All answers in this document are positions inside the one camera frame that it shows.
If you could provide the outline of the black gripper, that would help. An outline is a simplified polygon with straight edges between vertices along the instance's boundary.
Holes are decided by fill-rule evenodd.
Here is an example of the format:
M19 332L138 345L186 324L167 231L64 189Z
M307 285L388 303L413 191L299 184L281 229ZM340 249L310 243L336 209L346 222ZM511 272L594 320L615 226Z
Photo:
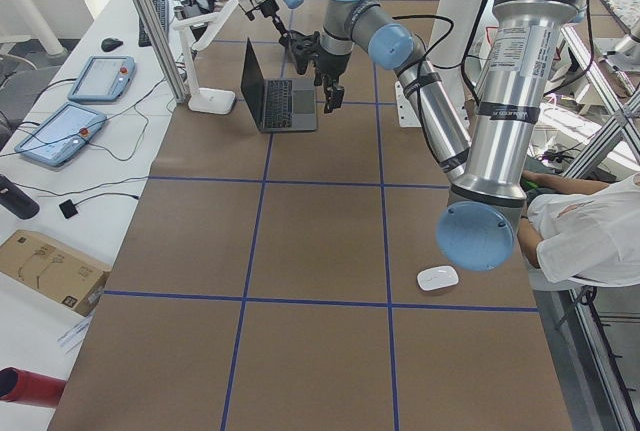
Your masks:
M316 51L314 58L314 85L322 85L324 92L324 113L332 113L342 106L344 87L339 83L340 77L345 73L351 54L335 55L324 48Z
M265 18L271 18L271 21L280 34L281 39L285 39L288 35L288 29L278 16L278 4L276 0L262 0L258 7Z

